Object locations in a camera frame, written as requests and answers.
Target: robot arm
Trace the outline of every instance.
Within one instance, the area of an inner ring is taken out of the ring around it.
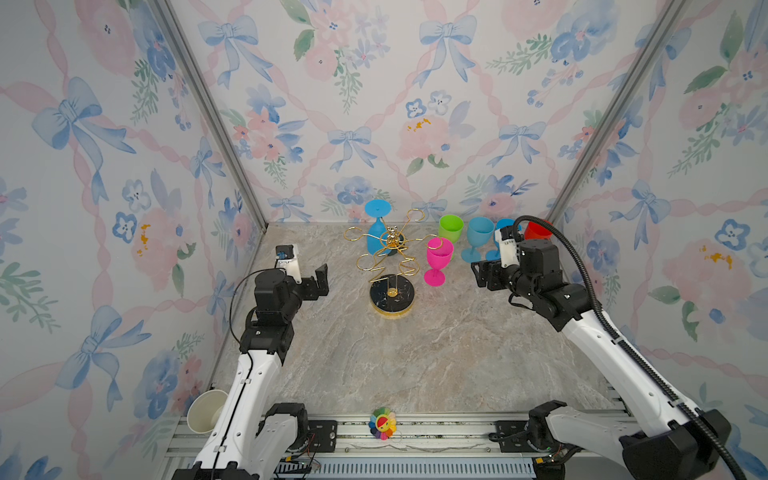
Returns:
[[[717,410],[702,412],[648,365],[618,332],[594,292],[563,282],[558,248],[549,240],[519,238],[517,225],[523,220],[542,222],[521,217],[514,226],[497,230],[501,259],[472,264],[478,286],[511,290],[510,303],[513,296],[530,300],[536,313],[589,357],[637,419],[636,425],[607,421],[564,402],[547,402],[529,412],[528,441],[539,449],[578,445],[624,465],[643,480],[688,480],[711,471],[718,454],[723,455],[713,439],[730,456],[722,447],[730,423]],[[559,232],[558,238],[567,243]]]
[[[317,279],[301,278],[293,245],[278,246],[276,258],[282,268],[264,270],[254,281],[257,306],[246,318],[237,374],[216,426],[192,468],[177,470],[174,480],[270,478],[283,453],[308,440],[304,404],[278,403],[265,412],[266,398],[293,341],[291,322],[302,302],[328,295],[328,266],[315,270]]]

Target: marble tabletop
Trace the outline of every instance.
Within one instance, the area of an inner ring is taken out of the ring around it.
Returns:
[[[370,412],[388,406],[397,412],[498,412],[528,410],[551,399],[580,409],[609,409],[607,383],[590,360],[549,322],[529,310],[510,306],[506,291],[480,289],[469,264],[468,247],[457,243],[443,270],[446,283],[424,282],[426,242],[411,242],[421,271],[409,279],[413,308],[391,319],[377,313],[369,299],[373,275],[355,267],[366,252],[363,241],[348,242],[348,224],[273,223],[253,268],[274,263],[274,248],[298,246],[303,276],[328,263],[330,292],[304,302],[293,320],[296,336],[287,354],[272,402],[303,402],[315,414]],[[436,223],[408,225],[406,237],[437,233]],[[489,242],[481,251],[494,248]],[[385,260],[396,273],[398,260]],[[233,319],[243,331],[253,308],[248,283]],[[228,390],[237,364],[230,338],[214,373],[214,385]]]

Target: black mounting plate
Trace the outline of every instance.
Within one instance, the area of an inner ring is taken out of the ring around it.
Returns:
[[[497,420],[495,422],[496,432],[500,435],[511,435],[513,433],[522,432],[525,430],[526,423],[528,423],[528,420]],[[499,442],[498,446],[502,449],[502,453],[537,452],[537,450],[533,449],[525,439],[505,440]]]
[[[315,438],[310,445],[309,453],[333,453],[336,451],[336,430],[339,423],[336,420],[310,420],[310,438]]]

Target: blue wine glass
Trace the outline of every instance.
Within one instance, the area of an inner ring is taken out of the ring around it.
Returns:
[[[467,228],[467,240],[472,248],[462,251],[462,260],[466,263],[479,262],[480,252],[478,247],[485,245],[493,235],[493,222],[489,218],[475,217],[469,221]]]
[[[368,253],[371,255],[376,255],[376,252],[382,249],[383,245],[381,243],[381,240],[378,240],[381,238],[381,236],[386,232],[386,228],[384,227],[384,222],[382,221],[382,217],[386,217],[389,215],[389,212],[392,211],[392,205],[386,201],[381,199],[371,200],[366,204],[366,213],[370,216],[376,219],[376,222],[371,225],[370,229],[368,230],[369,235],[373,235],[376,238],[368,237]],[[386,254],[393,253],[391,250],[386,250]]]
[[[496,250],[491,250],[490,252],[485,254],[486,260],[498,260],[502,258],[502,253],[498,250],[498,242],[496,241],[496,230],[499,230],[504,227],[509,227],[511,225],[515,224],[515,219],[513,218],[502,218],[498,222],[496,222],[496,228],[493,230],[493,243],[496,244]]]

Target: vent grille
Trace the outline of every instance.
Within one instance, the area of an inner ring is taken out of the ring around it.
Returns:
[[[323,466],[307,478],[535,478],[530,458],[321,458]],[[301,465],[281,463],[287,478]]]

